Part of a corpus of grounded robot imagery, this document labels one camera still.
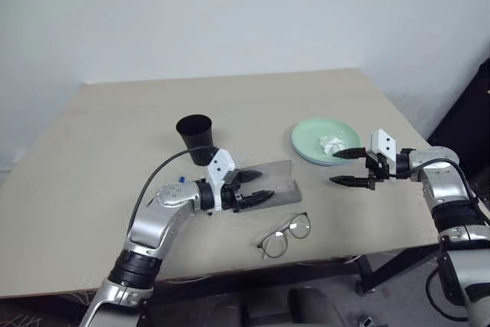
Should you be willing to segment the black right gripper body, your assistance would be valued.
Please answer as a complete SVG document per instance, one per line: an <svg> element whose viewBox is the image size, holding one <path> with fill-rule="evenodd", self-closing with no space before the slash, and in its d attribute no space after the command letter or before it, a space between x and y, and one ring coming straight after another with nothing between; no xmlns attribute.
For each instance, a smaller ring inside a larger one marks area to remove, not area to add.
<svg viewBox="0 0 490 327"><path fill-rule="evenodd" d="M368 188L371 190L377 183L396 179L396 161L383 153L367 151L365 167L368 170Z"/></svg>

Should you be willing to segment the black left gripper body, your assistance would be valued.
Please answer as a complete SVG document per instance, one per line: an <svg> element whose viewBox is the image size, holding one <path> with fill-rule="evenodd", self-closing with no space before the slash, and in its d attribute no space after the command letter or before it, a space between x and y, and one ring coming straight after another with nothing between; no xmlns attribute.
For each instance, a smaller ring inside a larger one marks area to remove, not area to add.
<svg viewBox="0 0 490 327"><path fill-rule="evenodd" d="M244 209L243 195L238 192L244 183L244 170L235 170L225 175L224 183L220 190L221 208L223 211L232 210L238 213Z"/></svg>

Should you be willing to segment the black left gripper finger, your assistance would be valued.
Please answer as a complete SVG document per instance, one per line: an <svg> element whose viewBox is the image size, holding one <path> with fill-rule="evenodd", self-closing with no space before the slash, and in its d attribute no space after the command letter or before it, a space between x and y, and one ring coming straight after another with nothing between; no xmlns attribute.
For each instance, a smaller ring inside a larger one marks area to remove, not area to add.
<svg viewBox="0 0 490 327"><path fill-rule="evenodd" d="M251 195L242 197L237 201L238 208L251 208L268 201L274 196L273 190L261 190L252 193Z"/></svg>
<svg viewBox="0 0 490 327"><path fill-rule="evenodd" d="M235 182L239 185L246 184L260 178L262 175L263 173L257 170L239 170L235 176Z"/></svg>

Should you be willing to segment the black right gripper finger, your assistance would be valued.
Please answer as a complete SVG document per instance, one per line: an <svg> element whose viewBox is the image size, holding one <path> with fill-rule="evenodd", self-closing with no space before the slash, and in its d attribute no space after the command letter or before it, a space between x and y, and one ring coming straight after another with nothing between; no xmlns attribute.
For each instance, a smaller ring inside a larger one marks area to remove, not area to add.
<svg viewBox="0 0 490 327"><path fill-rule="evenodd" d="M340 159L360 159L366 157L367 153L364 147L359 147L339 150L332 156Z"/></svg>
<svg viewBox="0 0 490 327"><path fill-rule="evenodd" d="M369 178L358 178L351 175L339 175L330 177L329 180L337 185L349 188L370 188Z"/></svg>

